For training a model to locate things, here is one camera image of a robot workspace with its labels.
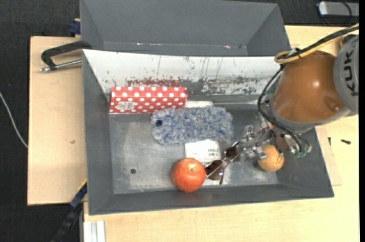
small orange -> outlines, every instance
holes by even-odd
[[[181,191],[198,190],[205,180],[204,166],[194,158],[185,158],[176,163],[172,170],[172,182]]]
[[[272,144],[262,147],[263,152],[267,155],[266,158],[258,160],[258,165],[265,171],[275,172],[281,169],[284,165],[284,155],[280,154]]]

sunglasses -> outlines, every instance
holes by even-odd
[[[219,185],[222,185],[225,168],[240,155],[238,152],[239,143],[240,142],[234,142],[224,151],[225,157],[223,160],[214,160],[205,166],[205,178],[219,180]]]

white object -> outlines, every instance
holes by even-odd
[[[194,158],[200,163],[210,163],[221,159],[219,144],[215,140],[201,140],[185,144],[185,157]]]
[[[83,237],[84,242],[106,242],[105,222],[97,221],[96,223],[92,223],[90,221],[85,221]]]
[[[96,231],[98,234],[98,242],[106,242],[105,238],[105,222],[97,221],[96,222]]]
[[[84,222],[84,242],[92,242],[92,227],[90,221]]]
[[[359,4],[352,2],[327,2],[318,4],[318,10],[322,16],[358,17]]]
[[[185,103],[185,107],[192,108],[192,107],[208,107],[213,106],[213,102],[211,101],[189,101],[187,100]]]
[[[111,86],[151,86],[152,80],[198,84],[210,95],[259,95],[279,69],[273,57],[182,57],[83,50],[104,93]]]

wooden table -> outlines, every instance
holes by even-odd
[[[286,26],[290,42],[296,47],[305,47],[336,30]],[[45,66],[40,59],[43,50],[79,39],[31,39],[29,205],[69,203],[86,178],[81,68],[39,72]],[[338,46],[333,43],[324,49],[335,54]],[[65,62],[79,57],[80,52],[56,60]],[[334,198],[103,216],[89,216],[85,202],[83,219],[104,220],[108,242],[358,241],[358,117],[317,127],[317,134],[334,186]],[[327,136],[331,137],[332,146]]]

white label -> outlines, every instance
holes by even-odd
[[[118,102],[117,109],[119,109],[120,111],[133,110],[135,106],[135,102]]]
[[[209,163],[221,159],[221,152],[217,141],[206,139],[199,142],[185,144],[185,157],[194,158],[201,163]]]

